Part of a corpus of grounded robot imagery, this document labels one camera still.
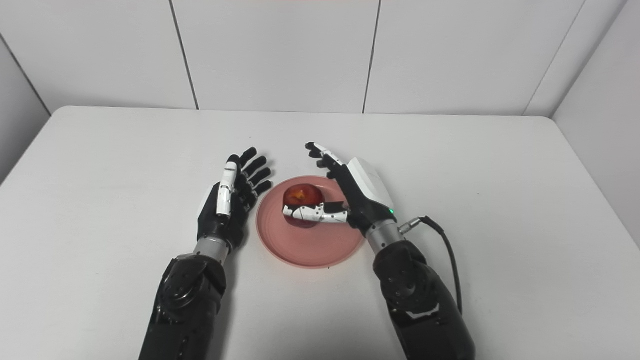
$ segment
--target black robotic finger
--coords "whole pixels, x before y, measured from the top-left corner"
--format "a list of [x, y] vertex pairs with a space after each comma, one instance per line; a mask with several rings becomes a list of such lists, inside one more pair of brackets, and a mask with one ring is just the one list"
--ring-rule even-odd
[[236, 183], [234, 184], [234, 187], [236, 189], [242, 189], [245, 185], [247, 185], [248, 181], [249, 180], [247, 180], [246, 176], [244, 176], [244, 174], [241, 172], [236, 177]]
[[254, 160], [253, 162], [251, 162], [246, 168], [244, 168], [243, 172], [246, 174], [247, 177], [250, 177], [256, 170], [266, 165], [266, 163], [267, 163], [267, 158], [265, 158], [264, 156], [261, 156], [256, 160]]
[[339, 163], [335, 158], [327, 154], [323, 155], [323, 163], [331, 171], [337, 170], [342, 165], [342, 163]]
[[245, 186], [243, 192], [239, 194], [243, 200], [244, 209], [247, 211], [253, 209], [260, 195], [267, 192], [272, 186], [273, 183], [271, 181], [265, 181], [250, 191], [247, 190], [248, 186]]
[[309, 158], [322, 159], [322, 154], [318, 150], [309, 151]]
[[271, 175], [271, 169], [266, 167], [263, 168], [262, 170], [258, 171], [257, 173], [255, 173], [254, 176], [252, 176], [251, 179], [249, 179], [249, 183], [251, 184], [251, 186], [257, 186], [262, 180], [265, 180], [269, 175]]
[[271, 181], [265, 181], [260, 185], [256, 186], [253, 189], [253, 192], [257, 197], [260, 197], [260, 195], [262, 195], [263, 193], [266, 193], [271, 187], [273, 187], [273, 183]]
[[258, 150], [256, 150], [254, 147], [245, 151], [244, 154], [242, 154], [242, 156], [240, 157], [240, 166], [244, 167], [249, 162], [249, 160], [253, 159], [253, 157], [256, 155], [258, 155]]

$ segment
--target red apple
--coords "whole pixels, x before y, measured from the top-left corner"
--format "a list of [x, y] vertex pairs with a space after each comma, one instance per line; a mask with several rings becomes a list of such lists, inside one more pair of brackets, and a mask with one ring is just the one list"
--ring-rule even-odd
[[[324, 202], [324, 195], [317, 187], [311, 184], [297, 184], [284, 192], [282, 199], [284, 206], [317, 206]], [[305, 221], [297, 218], [284, 216], [285, 220], [293, 226], [304, 227], [306, 229], [316, 226], [318, 223]]]

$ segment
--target robotic hand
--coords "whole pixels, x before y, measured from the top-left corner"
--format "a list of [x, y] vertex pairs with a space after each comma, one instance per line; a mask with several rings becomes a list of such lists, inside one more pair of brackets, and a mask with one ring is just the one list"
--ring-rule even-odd
[[[313, 142], [306, 148], [311, 158], [319, 159], [318, 167], [328, 168], [327, 177], [338, 182], [349, 208], [328, 202], [317, 207], [285, 207], [283, 213], [309, 221], [347, 222], [367, 238], [376, 253], [373, 271], [407, 358], [474, 359], [475, 346], [462, 319], [455, 258], [442, 228], [428, 217], [398, 227], [388, 191], [370, 164], [355, 158], [345, 165], [327, 148]], [[403, 236], [421, 222], [445, 240], [456, 278], [458, 307], [420, 250]]]
[[198, 217], [198, 242], [164, 271], [140, 360], [203, 360], [213, 338], [214, 321], [227, 287], [223, 264], [243, 238], [248, 213], [269, 190], [271, 174], [255, 148], [231, 155]]

